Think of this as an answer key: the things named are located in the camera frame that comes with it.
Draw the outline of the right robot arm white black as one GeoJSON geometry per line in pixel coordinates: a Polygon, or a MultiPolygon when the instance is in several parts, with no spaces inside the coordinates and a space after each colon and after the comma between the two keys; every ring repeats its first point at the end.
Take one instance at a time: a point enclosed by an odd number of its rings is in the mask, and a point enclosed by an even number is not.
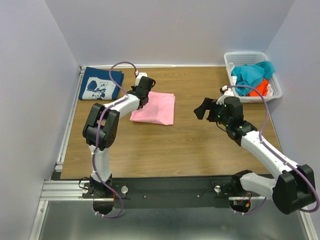
{"type": "Polygon", "coordinates": [[[202,120],[206,111],[209,112],[207,121],[223,125],[228,137],[253,154],[272,175],[267,178],[243,170],[232,177],[236,191],[254,192],[270,199],[286,215],[304,212],[311,204],[315,204],[313,212],[319,209],[313,169],[289,159],[265,140],[258,129],[244,119],[243,104],[237,97],[205,98],[193,112],[202,120]]]}

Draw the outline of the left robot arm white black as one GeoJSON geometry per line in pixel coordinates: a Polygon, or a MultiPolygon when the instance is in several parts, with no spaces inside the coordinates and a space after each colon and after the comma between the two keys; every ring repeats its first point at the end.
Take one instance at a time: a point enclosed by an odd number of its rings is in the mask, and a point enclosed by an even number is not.
{"type": "Polygon", "coordinates": [[[97,195],[108,195],[112,190],[110,148],[116,140],[120,118],[143,108],[156,81],[146,75],[137,76],[131,90],[123,97],[107,104],[96,103],[91,107],[82,136],[89,146],[92,173],[89,190],[97,195]]]}

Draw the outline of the pink t-shirt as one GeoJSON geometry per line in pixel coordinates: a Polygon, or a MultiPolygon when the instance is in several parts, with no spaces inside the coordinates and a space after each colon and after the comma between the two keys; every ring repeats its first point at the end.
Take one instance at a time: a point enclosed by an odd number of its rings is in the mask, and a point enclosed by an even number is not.
{"type": "Polygon", "coordinates": [[[151,91],[148,94],[148,103],[143,108],[133,111],[130,121],[172,126],[174,124],[175,100],[176,97],[172,93],[151,91]]]}

